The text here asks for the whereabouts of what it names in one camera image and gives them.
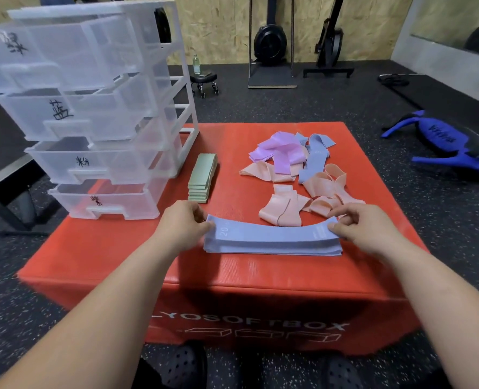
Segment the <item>metal pole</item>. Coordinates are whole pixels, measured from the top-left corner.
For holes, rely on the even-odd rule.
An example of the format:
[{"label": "metal pole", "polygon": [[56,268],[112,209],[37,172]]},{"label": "metal pole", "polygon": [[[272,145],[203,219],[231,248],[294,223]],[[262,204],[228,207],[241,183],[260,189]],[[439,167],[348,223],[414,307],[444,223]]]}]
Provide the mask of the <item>metal pole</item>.
[{"label": "metal pole", "polygon": [[292,77],[293,77],[293,15],[294,15],[294,1],[292,0],[292,33],[291,33],[291,42],[292,42],[292,51],[291,51],[291,70],[292,70]]},{"label": "metal pole", "polygon": [[252,76],[252,0],[250,0],[249,12],[248,12],[248,77]]}]

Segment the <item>stack of green bands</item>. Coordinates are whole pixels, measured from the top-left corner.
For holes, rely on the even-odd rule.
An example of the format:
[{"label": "stack of green bands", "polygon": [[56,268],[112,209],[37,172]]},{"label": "stack of green bands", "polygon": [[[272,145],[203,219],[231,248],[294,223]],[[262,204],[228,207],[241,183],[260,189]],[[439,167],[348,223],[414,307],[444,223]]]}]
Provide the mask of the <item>stack of green bands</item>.
[{"label": "stack of green bands", "polygon": [[216,154],[200,154],[189,179],[189,201],[207,203],[210,183],[218,165]]}]

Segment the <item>forearm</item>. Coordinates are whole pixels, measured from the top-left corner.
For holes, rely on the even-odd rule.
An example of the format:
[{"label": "forearm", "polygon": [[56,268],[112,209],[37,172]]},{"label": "forearm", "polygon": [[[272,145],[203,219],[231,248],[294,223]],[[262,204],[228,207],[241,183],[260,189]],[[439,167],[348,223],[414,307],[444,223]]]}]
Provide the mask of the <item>forearm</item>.
[{"label": "forearm", "polygon": [[130,387],[145,332],[172,259],[154,236],[13,366],[0,388]]},{"label": "forearm", "polygon": [[479,388],[479,292],[411,243],[391,247],[384,258],[398,276],[452,385]]}]

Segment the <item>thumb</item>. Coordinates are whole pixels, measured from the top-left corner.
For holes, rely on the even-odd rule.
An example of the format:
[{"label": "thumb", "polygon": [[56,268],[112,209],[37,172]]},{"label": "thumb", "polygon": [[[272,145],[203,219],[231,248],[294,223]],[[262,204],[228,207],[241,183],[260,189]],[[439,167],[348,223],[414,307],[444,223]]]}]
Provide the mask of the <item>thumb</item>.
[{"label": "thumb", "polygon": [[214,224],[214,221],[204,221],[198,224],[198,231],[203,236],[207,232],[209,232],[211,229],[213,229],[215,226],[216,225]]},{"label": "thumb", "polygon": [[355,237],[356,229],[353,225],[345,225],[341,222],[333,222],[327,224],[327,228],[335,235],[343,237],[347,240],[352,241]]}]

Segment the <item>chinese character 紫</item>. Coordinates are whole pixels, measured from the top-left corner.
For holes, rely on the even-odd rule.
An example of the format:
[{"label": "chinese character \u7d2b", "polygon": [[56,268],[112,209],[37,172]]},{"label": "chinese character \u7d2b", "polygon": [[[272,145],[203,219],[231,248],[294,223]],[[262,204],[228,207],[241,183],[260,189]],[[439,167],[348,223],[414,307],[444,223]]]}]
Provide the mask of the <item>chinese character 紫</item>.
[{"label": "chinese character \u7d2b", "polygon": [[18,42],[18,35],[14,32],[3,33],[4,43],[11,53],[20,53],[23,56],[23,51],[29,51],[24,45]]},{"label": "chinese character \u7d2b", "polygon": [[103,204],[99,201],[99,196],[92,195],[90,199],[95,202],[97,206],[102,206]]},{"label": "chinese character \u7d2b", "polygon": [[76,157],[76,162],[77,164],[80,166],[80,167],[83,167],[83,166],[89,166],[90,163],[88,162],[88,159],[86,159],[85,157],[81,158],[81,157]]},{"label": "chinese character \u7d2b", "polygon": [[56,120],[66,119],[67,117],[74,117],[69,113],[67,108],[64,108],[61,101],[57,99],[51,99],[49,104],[52,105],[52,110],[54,111],[54,118]]}]

